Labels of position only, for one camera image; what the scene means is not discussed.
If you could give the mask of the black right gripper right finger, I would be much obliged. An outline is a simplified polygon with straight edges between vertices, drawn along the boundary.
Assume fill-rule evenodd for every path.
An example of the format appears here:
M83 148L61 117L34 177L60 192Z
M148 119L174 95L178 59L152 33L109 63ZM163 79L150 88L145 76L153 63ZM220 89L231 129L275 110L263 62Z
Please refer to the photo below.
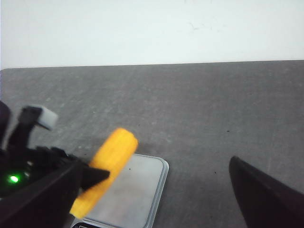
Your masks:
M237 156L229 162L233 191L249 228L302 228L304 195Z

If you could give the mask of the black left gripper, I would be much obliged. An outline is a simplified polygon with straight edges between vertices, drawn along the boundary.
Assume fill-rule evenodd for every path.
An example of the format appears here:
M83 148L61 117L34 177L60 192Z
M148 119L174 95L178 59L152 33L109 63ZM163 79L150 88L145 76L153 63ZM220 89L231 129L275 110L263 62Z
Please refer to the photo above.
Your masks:
M77 157L57 147L29 148L30 135L35 126L37 125L28 126L18 121L6 148L0 151L1 197L7 197L66 164L77 161ZM82 190L88 190L110 176L110 171L93 168L86 163L81 163L81 167L80 188Z

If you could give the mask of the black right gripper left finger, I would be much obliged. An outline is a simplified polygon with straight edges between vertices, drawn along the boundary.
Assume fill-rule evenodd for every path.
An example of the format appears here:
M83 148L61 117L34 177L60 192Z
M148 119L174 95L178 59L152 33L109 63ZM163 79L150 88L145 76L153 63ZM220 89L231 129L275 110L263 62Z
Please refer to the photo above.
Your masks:
M80 163L70 163L0 201L2 228L62 228L78 195Z

